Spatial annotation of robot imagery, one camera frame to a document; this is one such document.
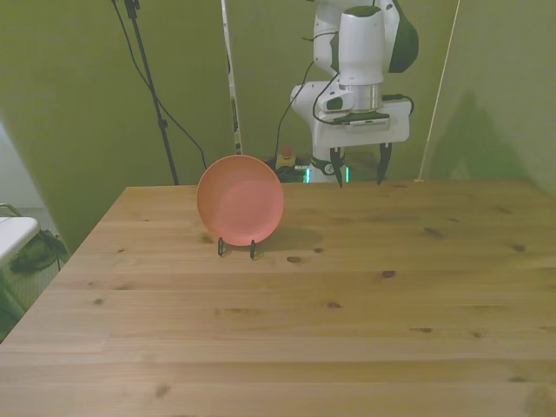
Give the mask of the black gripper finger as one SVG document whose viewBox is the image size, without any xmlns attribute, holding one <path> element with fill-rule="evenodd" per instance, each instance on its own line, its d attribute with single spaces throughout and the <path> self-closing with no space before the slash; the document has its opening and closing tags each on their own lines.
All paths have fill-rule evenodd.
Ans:
<svg viewBox="0 0 556 417">
<path fill-rule="evenodd" d="M 380 144 L 380 148 L 379 148 L 380 160 L 377 164 L 377 170 L 376 170 L 376 182 L 378 185 L 381 185 L 381 183 L 385 179 L 387 169 L 392 156 L 392 149 L 393 149 L 392 143 Z"/>
<path fill-rule="evenodd" d="M 340 186 L 343 187 L 343 174 L 342 167 L 344 166 L 344 157 L 341 153 L 341 148 L 331 148 L 330 149 L 330 162 L 334 169 L 335 178 Z"/>
</svg>

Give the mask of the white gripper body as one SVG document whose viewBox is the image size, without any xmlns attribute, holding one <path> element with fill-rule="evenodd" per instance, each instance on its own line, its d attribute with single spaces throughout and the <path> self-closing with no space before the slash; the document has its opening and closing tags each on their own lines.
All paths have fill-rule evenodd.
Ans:
<svg viewBox="0 0 556 417">
<path fill-rule="evenodd" d="M 348 114 L 355 120 L 331 125 L 314 121 L 313 145 L 321 148 L 345 148 L 381 143 L 405 142 L 409 137 L 411 101 L 388 99 L 371 116 Z"/>
</svg>

